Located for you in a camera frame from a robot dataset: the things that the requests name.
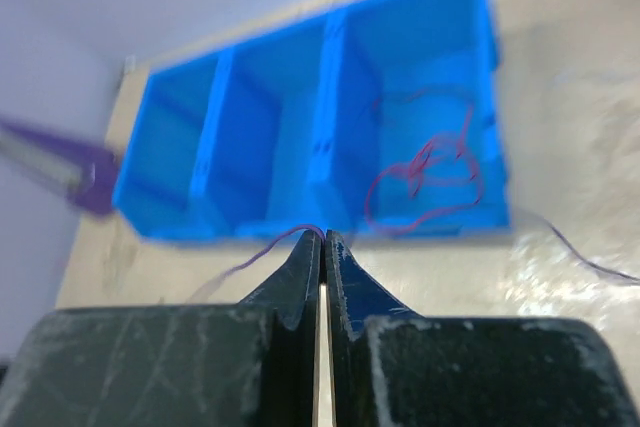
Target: wooden table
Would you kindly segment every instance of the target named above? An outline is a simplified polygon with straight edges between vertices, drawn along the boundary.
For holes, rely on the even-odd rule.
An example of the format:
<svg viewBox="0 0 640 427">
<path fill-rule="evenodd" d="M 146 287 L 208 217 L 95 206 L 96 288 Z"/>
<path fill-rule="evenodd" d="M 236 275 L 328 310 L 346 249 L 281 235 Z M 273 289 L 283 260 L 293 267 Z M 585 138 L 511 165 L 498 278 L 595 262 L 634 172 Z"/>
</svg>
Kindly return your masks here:
<svg viewBox="0 0 640 427">
<path fill-rule="evenodd" d="M 309 0 L 187 46 L 128 74 L 107 141 L 125 147 L 149 73 L 158 65 L 339 0 Z M 497 76 L 515 206 L 556 223 L 587 256 L 640 274 L 640 0 L 497 0 L 504 63 Z M 422 314 L 550 315 L 584 319 L 617 356 L 640 399 L 640 287 L 603 283 L 552 233 L 515 209 L 516 233 L 494 241 L 359 245 L 354 252 Z M 260 245 L 180 250 L 142 242 L 126 222 L 82 220 L 58 307 L 184 302 Z M 212 302 L 233 302 L 288 255 L 276 249 Z M 319 425 L 330 425 L 322 322 Z"/>
</svg>

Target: purple object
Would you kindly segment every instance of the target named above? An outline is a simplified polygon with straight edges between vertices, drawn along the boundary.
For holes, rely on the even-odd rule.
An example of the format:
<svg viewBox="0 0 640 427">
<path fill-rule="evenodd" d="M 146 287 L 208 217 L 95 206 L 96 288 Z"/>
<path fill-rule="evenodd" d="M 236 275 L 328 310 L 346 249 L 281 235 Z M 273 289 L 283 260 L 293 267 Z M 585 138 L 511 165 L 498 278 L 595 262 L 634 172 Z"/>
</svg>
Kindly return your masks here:
<svg viewBox="0 0 640 427">
<path fill-rule="evenodd" d="M 111 197 L 120 170 L 118 156 L 110 149 L 87 141 L 0 119 L 0 127 L 31 147 L 66 160 L 82 171 L 79 185 L 65 185 L 71 203 L 97 216 L 113 212 Z"/>
</svg>

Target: table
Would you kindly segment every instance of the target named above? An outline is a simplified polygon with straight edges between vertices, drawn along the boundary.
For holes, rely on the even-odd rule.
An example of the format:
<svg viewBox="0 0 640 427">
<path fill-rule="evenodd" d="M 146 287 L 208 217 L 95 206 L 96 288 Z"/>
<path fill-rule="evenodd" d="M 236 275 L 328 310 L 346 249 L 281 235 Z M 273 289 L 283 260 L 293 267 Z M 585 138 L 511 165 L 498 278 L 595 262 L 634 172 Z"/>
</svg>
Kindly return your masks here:
<svg viewBox="0 0 640 427">
<path fill-rule="evenodd" d="M 123 81 L 107 141 L 126 146 L 151 65 L 338 1 L 308 0 L 138 66 Z M 421 314 L 550 315 L 589 322 L 612 347 L 640 403 L 640 360 L 634 355 L 640 287 L 598 279 L 521 210 L 552 220 L 588 257 L 640 274 L 640 0 L 497 0 L 497 13 L 504 62 L 496 88 L 515 234 L 376 246 L 356 240 L 354 253 Z M 84 218 L 57 307 L 181 303 L 260 248 L 228 243 L 178 249 L 142 242 L 117 216 L 104 222 Z M 210 300 L 240 299 L 287 255 L 288 247 L 276 248 Z M 323 426 L 331 425 L 331 399 L 326 321 L 320 327 Z"/>
</svg>

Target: beige tabletop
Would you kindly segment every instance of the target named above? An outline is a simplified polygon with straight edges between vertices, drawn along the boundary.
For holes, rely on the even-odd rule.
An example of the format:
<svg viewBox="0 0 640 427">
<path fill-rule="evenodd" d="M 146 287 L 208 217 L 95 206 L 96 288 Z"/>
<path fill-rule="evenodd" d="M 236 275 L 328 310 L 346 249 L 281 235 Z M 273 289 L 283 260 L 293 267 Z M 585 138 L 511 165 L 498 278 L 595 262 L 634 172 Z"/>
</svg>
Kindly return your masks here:
<svg viewBox="0 0 640 427">
<path fill-rule="evenodd" d="M 167 53 L 128 74 L 107 140 L 124 148 L 149 65 L 170 62 L 326 8 L 309 0 Z M 640 399 L 640 287 L 611 285 L 580 265 L 535 218 L 556 223 L 587 256 L 640 275 L 640 0 L 496 0 L 504 62 L 497 75 L 516 232 L 488 241 L 356 241 L 378 281 L 425 315 L 581 318 L 612 347 Z M 259 244 L 179 250 L 142 241 L 124 219 L 80 225 L 58 307 L 184 302 Z M 233 302 L 288 255 L 276 249 L 211 302 Z M 319 425 L 331 425 L 326 317 Z"/>
</svg>

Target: blue bin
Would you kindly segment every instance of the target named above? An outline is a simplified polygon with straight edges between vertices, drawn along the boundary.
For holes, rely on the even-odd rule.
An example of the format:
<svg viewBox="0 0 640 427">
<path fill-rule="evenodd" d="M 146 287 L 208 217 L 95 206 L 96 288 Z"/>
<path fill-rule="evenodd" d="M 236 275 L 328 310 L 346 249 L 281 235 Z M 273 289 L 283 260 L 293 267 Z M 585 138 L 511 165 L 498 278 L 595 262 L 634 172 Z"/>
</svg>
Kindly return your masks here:
<svg viewBox="0 0 640 427">
<path fill-rule="evenodd" d="M 509 226 L 493 98 L 490 0 L 363 0 L 151 76 L 114 194 L 142 235 L 161 240 L 274 236 L 297 224 L 373 234 L 367 192 L 425 142 L 459 132 L 484 195 L 411 233 Z M 423 89 L 413 102 L 394 101 Z M 465 175 L 460 162 L 429 174 Z M 473 200 L 473 184 L 384 179 L 377 222 L 401 226 Z"/>
</svg>

